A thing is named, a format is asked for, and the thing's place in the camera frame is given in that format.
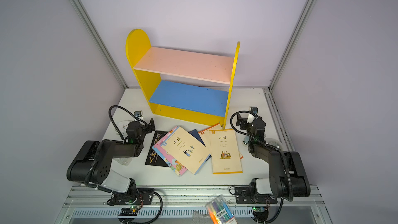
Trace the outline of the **beige book blue spine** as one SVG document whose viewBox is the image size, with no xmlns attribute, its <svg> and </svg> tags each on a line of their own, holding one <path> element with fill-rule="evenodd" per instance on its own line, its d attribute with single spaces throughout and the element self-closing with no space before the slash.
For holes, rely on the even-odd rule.
<svg viewBox="0 0 398 224">
<path fill-rule="evenodd" d="M 209 149 L 180 126 L 166 135 L 161 146 L 194 175 L 210 156 Z"/>
</svg>

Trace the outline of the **pink cartoon cover book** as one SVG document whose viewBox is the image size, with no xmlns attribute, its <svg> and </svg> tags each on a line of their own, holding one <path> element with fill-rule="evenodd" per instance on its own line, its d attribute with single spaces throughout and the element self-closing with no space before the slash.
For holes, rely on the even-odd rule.
<svg viewBox="0 0 398 224">
<path fill-rule="evenodd" d="M 160 156 L 160 158 L 167 164 L 167 166 L 175 172 L 177 176 L 181 176 L 184 175 L 188 169 L 164 148 L 167 145 L 167 141 L 171 139 L 171 136 L 178 128 L 179 126 L 174 127 L 164 137 L 157 141 L 152 146 L 152 149 L 156 152 L 156 154 Z"/>
</svg>

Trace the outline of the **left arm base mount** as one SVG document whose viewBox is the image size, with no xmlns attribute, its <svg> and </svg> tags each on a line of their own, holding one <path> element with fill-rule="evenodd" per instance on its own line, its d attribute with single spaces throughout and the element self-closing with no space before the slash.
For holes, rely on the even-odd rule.
<svg viewBox="0 0 398 224">
<path fill-rule="evenodd" d="M 144 205 L 152 203 L 153 197 L 153 188 L 137 188 L 132 192 L 112 193 L 106 204 L 108 206 L 127 205 L 122 208 L 120 215 L 137 215 Z"/>
</svg>

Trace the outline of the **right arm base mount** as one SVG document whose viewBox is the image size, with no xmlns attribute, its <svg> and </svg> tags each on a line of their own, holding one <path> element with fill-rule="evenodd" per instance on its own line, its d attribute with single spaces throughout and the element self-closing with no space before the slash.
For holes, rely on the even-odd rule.
<svg viewBox="0 0 398 224">
<path fill-rule="evenodd" d="M 250 186 L 231 186 L 229 193 L 236 204 L 277 204 L 278 200 L 267 194 L 259 194 Z"/>
</svg>

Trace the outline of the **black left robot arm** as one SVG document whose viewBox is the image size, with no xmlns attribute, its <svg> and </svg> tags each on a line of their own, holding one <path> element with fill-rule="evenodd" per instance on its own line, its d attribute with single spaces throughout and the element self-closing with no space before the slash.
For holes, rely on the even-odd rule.
<svg viewBox="0 0 398 224">
<path fill-rule="evenodd" d="M 123 196 L 137 194 L 135 180 L 115 172 L 111 165 L 116 158 L 139 157 L 144 148 L 146 134 L 153 131 L 153 119 L 144 125 L 136 120 L 128 124 L 127 137 L 123 141 L 86 141 L 70 164 L 66 173 L 67 179 L 85 184 L 89 188 Z"/>
</svg>

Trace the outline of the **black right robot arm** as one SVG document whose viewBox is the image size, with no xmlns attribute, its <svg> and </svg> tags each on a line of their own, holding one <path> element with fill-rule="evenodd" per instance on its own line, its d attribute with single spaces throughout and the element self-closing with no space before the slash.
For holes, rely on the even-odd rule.
<svg viewBox="0 0 398 224">
<path fill-rule="evenodd" d="M 268 164 L 273 197 L 291 202 L 295 197 L 310 196 L 311 186 L 299 153 L 268 143 L 262 117 L 250 111 L 238 111 L 231 116 L 230 124 L 236 133 L 248 137 L 248 152 Z"/>
</svg>

